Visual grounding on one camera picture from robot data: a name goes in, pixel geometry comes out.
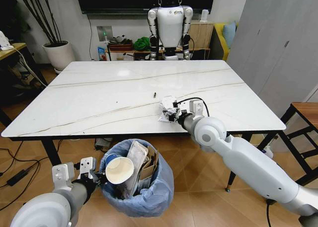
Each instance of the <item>green cloth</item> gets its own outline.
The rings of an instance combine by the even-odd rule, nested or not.
[[[149,37],[138,38],[138,40],[134,43],[134,49],[137,51],[149,50]]]

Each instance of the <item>white table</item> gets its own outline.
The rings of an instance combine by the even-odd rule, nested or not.
[[[72,62],[1,135],[41,140],[58,164],[53,139],[186,133],[158,122],[167,95],[201,97],[231,133],[286,128],[224,61]]]

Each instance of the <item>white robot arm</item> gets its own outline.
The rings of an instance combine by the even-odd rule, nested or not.
[[[300,215],[305,227],[318,226],[318,190],[298,185],[272,159],[242,138],[228,135],[224,124],[203,116],[203,101],[191,100],[190,113],[181,111],[173,119],[187,130],[203,150],[215,151],[225,165],[258,194],[270,198]],[[106,183],[104,173],[94,173],[96,160],[83,158],[78,180],[72,163],[52,168],[54,191],[26,203],[14,217],[11,227],[74,227],[78,213],[99,184]]]
[[[52,167],[54,190],[28,201],[15,215],[11,227],[74,227],[79,211],[97,186],[106,183],[105,173],[94,173],[96,159],[82,158],[79,177],[72,162]]]
[[[298,185],[272,159],[242,138],[227,135],[224,124],[203,116],[203,101],[190,101],[190,113],[183,111],[178,123],[203,150],[212,149],[225,165],[259,195],[277,201],[302,218],[306,226],[318,226],[318,190]]]

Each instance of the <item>blue plastic bag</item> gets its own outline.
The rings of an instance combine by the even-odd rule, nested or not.
[[[102,158],[99,172],[105,171],[105,159],[110,153],[127,156],[133,140],[137,140],[145,147],[153,146],[140,139],[128,139],[116,144]],[[156,217],[160,216],[173,200],[174,183],[173,173],[168,163],[159,154],[158,167],[153,174],[149,189],[142,189],[140,195],[131,199],[121,200],[115,196],[115,185],[108,183],[101,187],[104,197],[118,211],[131,217]]]

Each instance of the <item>wooden shelf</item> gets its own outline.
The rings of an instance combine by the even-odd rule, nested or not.
[[[25,43],[13,43],[12,46],[15,47],[17,50],[21,50],[23,47],[26,47]],[[11,54],[15,53],[16,50],[10,49],[6,51],[0,51],[0,61],[3,60],[4,58],[10,56]]]
[[[200,51],[200,50],[206,50],[206,51],[209,51],[210,48],[195,48],[194,49],[195,51]],[[180,49],[176,49],[175,50],[176,52],[182,52],[182,50]],[[129,51],[110,51],[110,53],[139,53],[139,54],[142,54],[142,53],[150,53],[150,51],[136,51],[136,50],[129,50]]]

